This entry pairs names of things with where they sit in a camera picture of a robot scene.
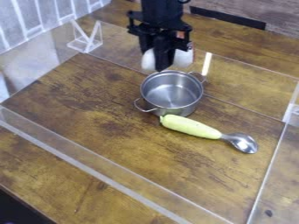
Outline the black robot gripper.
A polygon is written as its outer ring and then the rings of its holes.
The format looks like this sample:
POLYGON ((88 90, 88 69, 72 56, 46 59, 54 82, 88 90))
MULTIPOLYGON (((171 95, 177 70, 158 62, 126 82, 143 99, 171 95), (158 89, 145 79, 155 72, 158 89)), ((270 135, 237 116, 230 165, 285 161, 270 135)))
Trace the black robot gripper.
POLYGON ((142 53, 154 48, 155 70, 163 71, 174 64, 174 43, 161 31, 179 32, 186 43, 190 42, 193 27, 183 22, 183 6, 191 0, 141 0, 142 10, 127 12, 129 32, 139 36, 142 53))

